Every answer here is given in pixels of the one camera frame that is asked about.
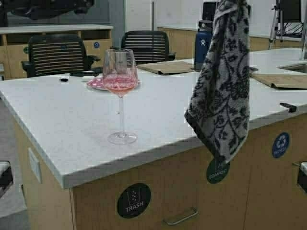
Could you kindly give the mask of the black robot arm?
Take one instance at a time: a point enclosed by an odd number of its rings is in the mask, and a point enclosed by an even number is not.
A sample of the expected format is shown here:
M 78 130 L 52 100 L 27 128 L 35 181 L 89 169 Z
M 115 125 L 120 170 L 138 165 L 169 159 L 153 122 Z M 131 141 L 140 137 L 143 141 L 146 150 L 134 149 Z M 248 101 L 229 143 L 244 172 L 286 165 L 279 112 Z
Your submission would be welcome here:
M 94 0 L 3 0 L 1 12 L 40 20 L 54 18 L 71 11 L 75 14 L 86 14 L 94 4 Z

